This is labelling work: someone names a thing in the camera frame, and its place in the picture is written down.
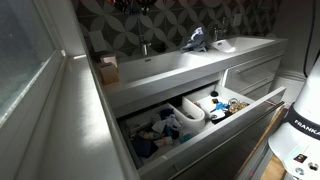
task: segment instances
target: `geometric wallpaper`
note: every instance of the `geometric wallpaper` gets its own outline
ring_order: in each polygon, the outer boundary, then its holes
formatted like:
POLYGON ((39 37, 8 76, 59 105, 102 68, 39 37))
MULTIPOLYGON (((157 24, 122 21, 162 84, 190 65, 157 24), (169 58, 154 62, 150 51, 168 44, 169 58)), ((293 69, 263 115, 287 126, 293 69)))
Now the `geometric wallpaper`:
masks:
POLYGON ((191 36, 200 26, 211 40, 213 27, 221 25, 223 17, 228 19, 227 35, 265 36, 272 32, 281 0, 264 0, 263 8, 257 1, 158 0, 144 16, 122 13, 107 0, 72 0, 90 52, 94 54, 88 32, 101 31, 108 51, 117 57, 140 54, 139 34, 151 42, 151 50, 163 43, 166 47, 180 46, 183 37, 191 36), (241 25, 232 27, 234 14, 239 13, 241 25))

